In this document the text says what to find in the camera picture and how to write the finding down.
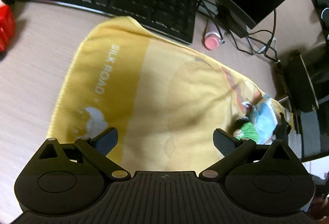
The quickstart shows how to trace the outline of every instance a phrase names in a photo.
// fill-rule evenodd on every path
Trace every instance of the pink bottle cap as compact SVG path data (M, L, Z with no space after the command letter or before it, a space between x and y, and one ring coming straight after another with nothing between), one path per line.
M219 46L219 38L215 34L210 34L205 38L205 47L213 50Z

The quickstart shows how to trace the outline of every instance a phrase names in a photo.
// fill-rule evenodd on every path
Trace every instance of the table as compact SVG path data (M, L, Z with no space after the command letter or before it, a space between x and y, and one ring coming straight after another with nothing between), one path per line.
M277 9L275 36L279 56L293 49L307 50L324 43L321 26L311 0L286 0ZM0 62L0 223L7 224L21 210L14 182L45 140L52 110L66 71L80 42L108 18L72 8L17 2L16 36L7 57ZM272 29L273 15L257 29ZM230 38L214 51L201 39L206 19L196 17L191 47L253 80L272 97L277 93L272 64L260 56L237 51ZM265 39L260 34L257 38ZM246 39L239 46L248 49Z

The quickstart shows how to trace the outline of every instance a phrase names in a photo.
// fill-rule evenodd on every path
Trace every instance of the white ring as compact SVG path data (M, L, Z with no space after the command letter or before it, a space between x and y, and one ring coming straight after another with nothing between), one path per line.
M321 13L321 19L323 19L323 17L322 17L322 16L323 16L323 13L324 13L324 11L327 10L327 9L329 9L329 7L326 7L326 8L322 11L322 13Z

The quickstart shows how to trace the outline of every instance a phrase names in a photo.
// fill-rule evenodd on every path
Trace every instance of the small pink bottle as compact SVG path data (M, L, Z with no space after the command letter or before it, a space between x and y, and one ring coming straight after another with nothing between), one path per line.
M213 50L217 48L221 43L222 39L220 38L216 25L213 23L213 21L208 20L205 34L205 47L210 50Z

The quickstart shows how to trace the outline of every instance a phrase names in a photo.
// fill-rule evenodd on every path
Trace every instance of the round screw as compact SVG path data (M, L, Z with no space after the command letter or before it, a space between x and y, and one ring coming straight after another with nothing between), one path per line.
M205 170L205 171L202 172L202 175L204 177L208 177L208 178L213 179L213 178L218 176L218 173L214 170Z
M128 176L128 173L126 171L123 170L116 170L112 173L113 177L116 177L118 179L124 178L126 176Z

